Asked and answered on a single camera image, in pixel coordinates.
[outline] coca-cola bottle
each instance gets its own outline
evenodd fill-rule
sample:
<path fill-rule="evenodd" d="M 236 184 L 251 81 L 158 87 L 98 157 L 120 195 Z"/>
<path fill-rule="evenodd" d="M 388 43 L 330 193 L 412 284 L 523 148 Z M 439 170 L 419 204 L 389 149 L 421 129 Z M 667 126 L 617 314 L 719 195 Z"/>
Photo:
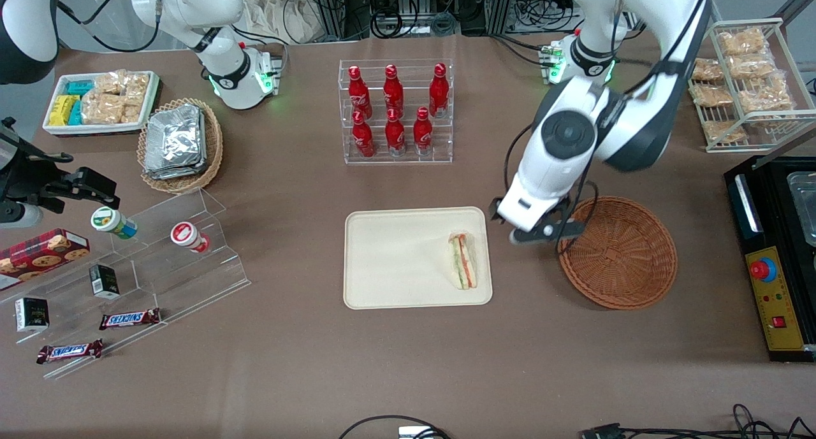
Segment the coca-cola bottle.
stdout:
<path fill-rule="evenodd" d="M 433 67 L 433 81 L 431 81 L 431 103 L 429 105 L 431 116 L 440 119 L 448 115 L 448 91 L 451 86 L 448 84 L 445 64 L 437 63 Z"/>
<path fill-rule="evenodd" d="M 352 128 L 352 135 L 354 136 L 354 144 L 358 147 L 360 155 L 364 158 L 371 158 L 374 156 L 376 149 L 374 146 L 374 138 L 371 136 L 371 127 L 365 123 L 363 113 L 355 111 L 352 114 L 354 120 L 354 128 Z"/>
<path fill-rule="evenodd" d="M 416 122 L 414 122 L 414 146 L 419 155 L 431 154 L 431 132 L 434 131 L 431 120 L 428 120 L 428 108 L 423 106 L 416 110 Z"/>
<path fill-rule="evenodd" d="M 365 114 L 366 119 L 371 119 L 371 97 L 368 94 L 368 87 L 360 76 L 360 68 L 356 66 L 349 67 L 349 97 L 352 99 L 352 105 L 355 111 Z"/>
<path fill-rule="evenodd" d="M 402 95 L 402 82 L 397 78 L 397 67 L 390 64 L 385 67 L 385 84 L 382 85 L 385 93 L 385 108 L 393 109 L 397 113 L 397 119 L 402 119 L 402 103 L 405 97 Z"/>
<path fill-rule="evenodd" d="M 402 126 L 397 111 L 388 109 L 388 123 L 385 124 L 385 140 L 388 141 L 388 153 L 394 157 L 405 154 L 405 128 Z"/>

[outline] red cookie box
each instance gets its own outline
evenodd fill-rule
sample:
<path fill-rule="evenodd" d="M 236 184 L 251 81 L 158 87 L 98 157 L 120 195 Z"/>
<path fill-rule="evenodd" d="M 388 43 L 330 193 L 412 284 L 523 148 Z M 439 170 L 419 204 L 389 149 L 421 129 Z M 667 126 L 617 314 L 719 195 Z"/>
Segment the red cookie box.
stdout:
<path fill-rule="evenodd" d="M 87 256 L 87 238 L 55 228 L 43 235 L 0 250 L 0 291 L 26 282 L 60 265 Z"/>

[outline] wicker basket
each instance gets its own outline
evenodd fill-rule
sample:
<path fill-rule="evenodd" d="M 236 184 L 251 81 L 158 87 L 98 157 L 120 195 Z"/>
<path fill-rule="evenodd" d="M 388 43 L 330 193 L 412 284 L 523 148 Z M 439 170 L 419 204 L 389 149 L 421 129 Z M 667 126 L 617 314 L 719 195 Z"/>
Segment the wicker basket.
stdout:
<path fill-rule="evenodd" d="M 585 220 L 592 200 L 574 218 Z M 560 248 L 569 241 L 560 242 Z M 559 258 L 578 291 L 598 305 L 645 308 L 666 295 L 677 274 L 677 251 L 653 213 L 625 198 L 598 198 L 594 214 L 573 247 Z"/>
<path fill-rule="evenodd" d="M 182 176 L 180 178 L 172 178 L 171 180 L 154 180 L 145 173 L 142 173 L 142 180 L 145 181 L 148 186 L 158 191 L 180 194 L 195 187 L 207 186 L 207 184 L 215 178 L 215 174 L 218 173 L 218 169 L 221 167 L 221 158 L 224 155 L 224 138 L 221 135 L 221 126 L 218 123 L 218 119 L 215 118 L 215 114 L 206 103 L 198 99 L 183 97 L 183 99 L 174 99 L 169 103 L 161 105 L 156 111 L 175 109 L 184 103 L 194 104 L 204 112 L 204 132 L 207 135 L 207 160 L 210 166 L 207 166 L 206 171 L 200 175 Z M 139 165 L 142 166 L 142 169 L 145 168 L 147 129 L 148 126 L 145 124 L 139 134 L 139 148 L 136 149 L 136 160 L 139 161 Z"/>

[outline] table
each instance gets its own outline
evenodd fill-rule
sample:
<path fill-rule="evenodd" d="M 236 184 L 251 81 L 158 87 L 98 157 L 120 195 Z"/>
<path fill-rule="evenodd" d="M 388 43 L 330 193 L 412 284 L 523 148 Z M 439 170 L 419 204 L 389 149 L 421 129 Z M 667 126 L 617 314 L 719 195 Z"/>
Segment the table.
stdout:
<path fill-rule="evenodd" d="M 345 166 L 338 60 L 435 55 L 455 58 L 454 162 Z M 628 41 L 621 55 L 654 59 L 655 44 Z M 346 216 L 486 210 L 502 194 L 507 145 L 545 91 L 537 68 L 488 38 L 303 45 L 291 49 L 280 96 L 244 112 L 216 99 L 192 52 L 65 51 L 57 72 L 117 68 L 157 71 L 161 102 L 198 97 L 215 110 L 225 155 L 207 189 L 228 208 L 224 232 L 253 284 L 57 382 L 41 380 L 34 355 L 6 332 L 0 437 L 330 438 L 382 414 L 418 416 L 463 439 L 574 437 L 607 422 L 731 427 L 735 402 L 780 427 L 796 415 L 813 424 L 813 366 L 767 363 L 732 228 L 722 173 L 745 155 L 705 154 L 687 97 L 652 169 L 590 173 L 602 194 L 639 201 L 674 236 L 680 270 L 660 303 L 602 310 L 569 285 L 551 245 L 514 247 L 509 226 L 489 223 L 492 302 L 352 311 L 342 300 Z M 618 65 L 612 83 L 626 87 L 644 71 Z M 125 213 L 169 197 L 141 182 L 134 136 L 39 132 L 35 143 L 114 178 Z M 3 232 L 3 245 L 51 227 L 88 233 L 95 206 L 70 201 L 37 229 Z M 396 426 L 353 436 L 396 437 Z"/>

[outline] white tray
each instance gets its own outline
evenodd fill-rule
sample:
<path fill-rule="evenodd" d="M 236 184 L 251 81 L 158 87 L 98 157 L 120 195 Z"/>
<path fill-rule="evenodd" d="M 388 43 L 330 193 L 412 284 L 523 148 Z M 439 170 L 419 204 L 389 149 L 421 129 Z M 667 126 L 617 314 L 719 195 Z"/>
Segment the white tray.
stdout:
<path fill-rule="evenodd" d="M 43 129 L 55 136 L 94 136 L 102 134 L 122 134 L 124 132 L 137 133 L 142 125 L 148 122 L 148 116 L 152 111 L 152 104 L 156 99 L 156 92 L 158 91 L 159 77 L 153 71 L 131 71 L 134 74 L 147 74 L 150 76 L 148 81 L 148 90 L 145 94 L 145 101 L 142 102 L 142 111 L 139 114 L 139 120 L 136 122 L 128 122 L 126 124 L 105 124 L 105 125 L 81 125 L 81 126 L 50 126 L 48 124 L 48 117 L 54 108 L 56 97 L 65 94 L 65 85 L 74 81 L 93 80 L 94 77 L 105 73 L 86 73 L 86 74 L 66 74 L 60 76 L 56 82 L 52 100 L 48 104 L 46 117 L 43 119 Z"/>
<path fill-rule="evenodd" d="M 448 236 L 473 236 L 477 287 L 458 290 Z M 346 219 L 349 308 L 484 305 L 493 296 L 485 214 L 474 206 L 354 212 Z"/>

